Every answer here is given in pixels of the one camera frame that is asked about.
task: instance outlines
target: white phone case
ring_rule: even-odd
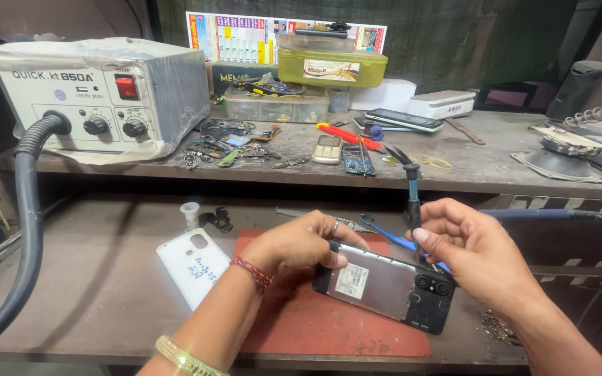
[[[191,241],[194,235],[201,235],[208,245],[197,248]],[[217,278],[229,268],[231,260],[202,228],[193,229],[160,245],[157,255],[192,311],[208,294]]]

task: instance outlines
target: transparent plastic box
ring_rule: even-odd
[[[296,34],[277,33],[278,47],[311,51],[352,52],[355,50],[354,38],[331,38],[316,36],[297,36]]]
[[[373,51],[326,52],[278,48],[282,81],[321,86],[380,86],[387,56]]]
[[[231,120],[321,123],[329,112],[329,95],[323,88],[306,85],[301,97],[260,96],[229,87],[222,96]]]

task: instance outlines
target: camera lens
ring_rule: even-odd
[[[427,288],[429,287],[429,285],[431,284],[429,281],[429,278],[427,278],[426,276],[418,276],[415,279],[415,284],[417,285],[417,287],[419,288]]]
[[[445,296],[449,294],[449,285],[445,282],[440,282],[438,286],[435,287],[435,290],[438,291],[439,295]]]

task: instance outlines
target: hand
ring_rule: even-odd
[[[422,205],[422,228],[413,236],[428,262],[444,262],[468,294],[506,318],[522,304],[548,301],[517,245],[491,216],[440,199]]]
[[[257,237],[241,256],[273,276],[289,266],[315,266],[317,263],[331,269],[347,266],[344,255],[332,252],[326,237],[369,249],[366,241],[350,227],[339,224],[332,234],[336,219],[315,210],[295,218]]]

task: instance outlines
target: green plastic box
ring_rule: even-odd
[[[319,86],[375,88],[385,75],[387,56],[372,51],[327,52],[278,48],[281,81]]]

